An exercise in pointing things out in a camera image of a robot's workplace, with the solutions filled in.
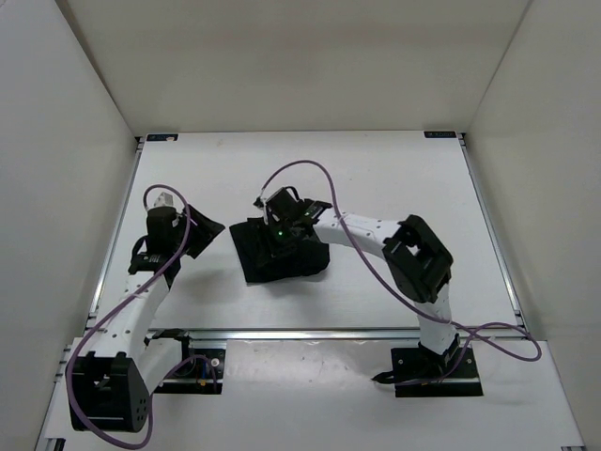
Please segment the black pleated skirt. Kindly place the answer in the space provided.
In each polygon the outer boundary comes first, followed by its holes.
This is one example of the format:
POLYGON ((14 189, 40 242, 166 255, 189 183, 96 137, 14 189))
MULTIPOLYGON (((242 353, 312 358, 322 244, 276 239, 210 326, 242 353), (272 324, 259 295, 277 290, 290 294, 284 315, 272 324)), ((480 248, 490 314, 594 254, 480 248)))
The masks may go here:
POLYGON ((330 246, 317 238, 314 225, 329 206, 311 201, 288 212, 272 209, 267 220, 249 218, 230 226, 245 281, 262 284, 326 270, 330 246))

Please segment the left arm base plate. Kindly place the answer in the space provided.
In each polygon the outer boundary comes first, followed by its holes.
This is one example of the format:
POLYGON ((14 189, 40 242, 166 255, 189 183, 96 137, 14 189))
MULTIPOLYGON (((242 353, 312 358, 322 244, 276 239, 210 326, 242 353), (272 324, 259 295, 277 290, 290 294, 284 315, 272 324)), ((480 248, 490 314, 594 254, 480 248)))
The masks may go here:
POLYGON ((152 394, 216 396, 223 390, 226 362, 224 342, 170 339, 177 360, 152 394))

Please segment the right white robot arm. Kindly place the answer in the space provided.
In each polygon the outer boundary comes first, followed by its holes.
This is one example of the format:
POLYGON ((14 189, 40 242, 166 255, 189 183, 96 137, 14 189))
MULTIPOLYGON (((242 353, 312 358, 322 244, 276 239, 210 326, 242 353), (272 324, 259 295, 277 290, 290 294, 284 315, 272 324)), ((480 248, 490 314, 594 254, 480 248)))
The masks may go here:
POLYGON ((288 243, 319 242, 354 249, 368 266, 368 256, 386 262, 395 287, 372 271, 376 279, 413 311, 419 322, 418 350, 424 370, 405 380, 394 373, 374 377, 379 383, 426 384, 453 371, 459 343, 450 306, 454 259, 427 222, 410 215, 387 221, 348 213, 335 200, 301 199, 296 189, 284 187, 269 197, 258 196, 268 242, 282 249, 288 243))

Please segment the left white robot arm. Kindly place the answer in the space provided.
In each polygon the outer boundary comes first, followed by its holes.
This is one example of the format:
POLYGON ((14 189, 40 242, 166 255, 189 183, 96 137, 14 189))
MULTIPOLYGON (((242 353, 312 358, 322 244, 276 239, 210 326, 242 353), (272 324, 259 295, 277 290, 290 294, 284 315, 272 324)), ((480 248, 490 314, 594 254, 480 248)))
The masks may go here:
POLYGON ((171 370, 193 369, 196 350, 182 331, 148 334, 185 256, 196 258, 224 231, 193 207, 161 205, 146 214, 146 234, 132 247, 116 312, 80 342, 69 361, 71 424, 76 430, 138 432, 152 392, 171 370))

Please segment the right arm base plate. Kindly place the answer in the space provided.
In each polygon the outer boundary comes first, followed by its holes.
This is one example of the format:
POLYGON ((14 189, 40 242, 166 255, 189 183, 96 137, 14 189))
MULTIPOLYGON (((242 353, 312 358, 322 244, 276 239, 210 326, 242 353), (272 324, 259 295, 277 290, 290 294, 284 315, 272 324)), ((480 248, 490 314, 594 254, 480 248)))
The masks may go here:
POLYGON ((396 397, 482 397, 484 389, 473 349, 467 348, 440 369, 417 348, 391 349, 392 369, 378 373, 372 381, 393 385, 396 397))

